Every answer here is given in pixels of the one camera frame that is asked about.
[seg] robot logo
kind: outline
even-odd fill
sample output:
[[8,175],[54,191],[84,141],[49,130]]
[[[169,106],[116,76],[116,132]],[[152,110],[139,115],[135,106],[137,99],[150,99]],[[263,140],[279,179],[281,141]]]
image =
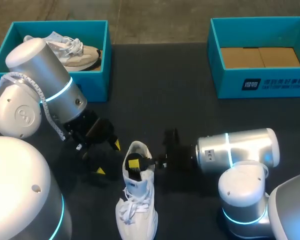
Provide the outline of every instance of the robot logo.
[[22,127],[30,126],[35,120],[35,112],[27,105],[19,106],[14,114],[15,121]]
[[30,117],[26,115],[24,110],[19,110],[18,114],[22,116],[23,120],[28,124],[30,122]]

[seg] glowing blue ring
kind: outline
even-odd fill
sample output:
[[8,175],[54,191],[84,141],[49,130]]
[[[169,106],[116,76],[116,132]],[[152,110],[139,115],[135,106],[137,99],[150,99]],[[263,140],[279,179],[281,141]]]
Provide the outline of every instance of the glowing blue ring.
[[225,135],[226,150],[228,152],[229,164],[230,164],[230,168],[232,168],[234,163],[232,161],[232,156],[231,156],[231,146],[230,146],[230,142],[229,142],[229,134],[225,133],[224,135]]
[[59,224],[58,226],[56,227],[56,229],[54,230],[54,233],[52,234],[52,236],[49,238],[49,240],[52,240],[54,239],[54,237],[56,236],[60,226],[61,226],[61,222],[62,222],[62,219],[64,217],[64,212],[65,212],[65,202],[64,202],[64,196],[62,196],[61,194],[61,198],[62,198],[62,212],[61,212],[61,217],[60,217],[60,221],[59,221]]
[[222,210],[223,210],[223,213],[226,216],[226,218],[229,219],[231,222],[233,222],[235,224],[240,224],[240,225],[250,225],[250,224],[255,224],[255,223],[259,222],[265,216],[265,214],[267,212],[267,207],[264,209],[264,212],[261,215],[261,217],[259,217],[258,219],[254,220],[254,221],[250,221],[250,222],[239,222],[239,221],[233,220],[226,214],[224,209],[222,209]]
[[59,91],[59,92],[56,93],[55,95],[53,95],[53,96],[47,98],[45,101],[46,101],[46,102],[49,102],[49,101],[55,99],[56,97],[60,96],[61,94],[63,94],[63,93],[70,87],[72,81],[73,81],[73,80],[72,80],[72,77],[70,77],[70,81],[64,86],[64,88],[62,88],[61,91]]

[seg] open box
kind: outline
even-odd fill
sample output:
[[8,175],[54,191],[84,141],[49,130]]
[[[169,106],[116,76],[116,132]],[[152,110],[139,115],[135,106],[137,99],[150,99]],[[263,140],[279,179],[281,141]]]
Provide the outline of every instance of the open box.
[[9,72],[5,62],[7,55],[23,42],[26,35],[45,38],[52,31],[73,39],[78,38],[84,45],[102,51],[100,70],[72,71],[69,74],[82,90],[88,102],[106,102],[108,100],[112,50],[108,21],[106,20],[13,22],[0,48],[0,78]]
[[300,17],[212,18],[207,53],[218,98],[300,97]]

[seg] shoe sole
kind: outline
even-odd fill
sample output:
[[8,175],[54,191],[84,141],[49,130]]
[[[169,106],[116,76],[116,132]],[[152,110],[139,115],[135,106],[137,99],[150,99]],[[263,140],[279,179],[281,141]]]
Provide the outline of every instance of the shoe sole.
[[158,213],[157,211],[155,211],[155,227],[154,227],[154,232],[153,232],[153,236],[151,238],[151,240],[154,240],[155,236],[156,236],[156,233],[157,233],[157,228],[158,228]]
[[65,69],[68,71],[68,72],[79,72],[79,71],[82,71],[82,70],[85,70],[89,67],[91,67],[93,64],[95,64],[99,59],[97,59],[96,61],[94,62],[91,62],[91,63],[88,63],[86,65],[82,65],[82,66],[65,66]]

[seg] cable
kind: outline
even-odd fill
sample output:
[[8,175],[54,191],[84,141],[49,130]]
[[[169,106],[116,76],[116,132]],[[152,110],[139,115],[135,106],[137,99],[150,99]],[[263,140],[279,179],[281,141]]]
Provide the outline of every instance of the cable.
[[22,73],[12,71],[12,72],[8,72],[7,74],[3,75],[0,78],[0,87],[2,86],[2,84],[5,81],[11,81],[14,83],[15,79],[14,78],[11,79],[10,77],[17,77],[17,78],[24,79],[25,81],[27,81],[28,83],[30,83],[32,85],[33,89],[37,92],[37,94],[39,95],[39,97],[41,99],[45,117],[48,120],[49,124],[59,134],[62,141],[66,140],[66,137],[65,137],[64,133],[62,132],[62,130],[56,125],[56,123],[51,118],[45,95],[42,92],[41,88],[38,86],[38,84],[34,80],[32,80],[30,77],[28,77]]

